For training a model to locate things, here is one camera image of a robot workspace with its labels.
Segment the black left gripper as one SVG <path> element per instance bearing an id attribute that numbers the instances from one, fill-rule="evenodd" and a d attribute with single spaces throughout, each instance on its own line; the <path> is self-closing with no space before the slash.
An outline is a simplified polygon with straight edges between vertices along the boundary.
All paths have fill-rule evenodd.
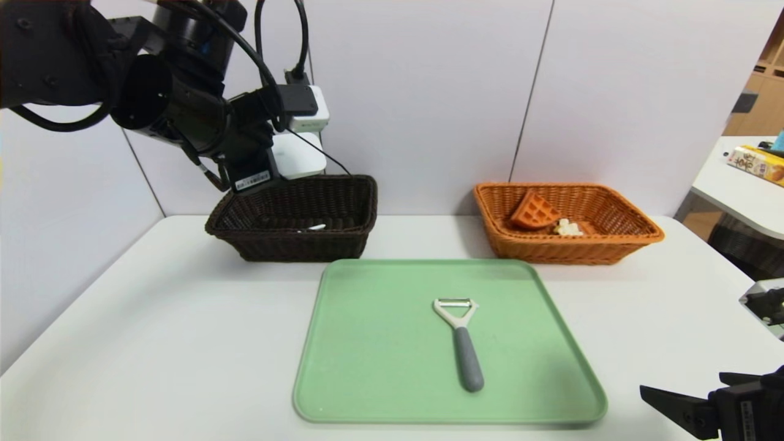
<path id="1" fill-rule="evenodd" d="M 225 142 L 225 170 L 232 192 L 252 194 L 282 182 L 269 137 L 233 134 Z"/>

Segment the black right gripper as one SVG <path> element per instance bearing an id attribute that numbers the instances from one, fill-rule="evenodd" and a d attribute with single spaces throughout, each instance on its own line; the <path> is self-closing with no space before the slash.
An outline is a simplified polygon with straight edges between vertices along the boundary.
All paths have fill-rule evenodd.
<path id="1" fill-rule="evenodd" d="M 709 394 L 713 402 L 645 385 L 639 396 L 696 439 L 783 439 L 783 366 L 764 375 L 718 376 L 725 387 Z"/>

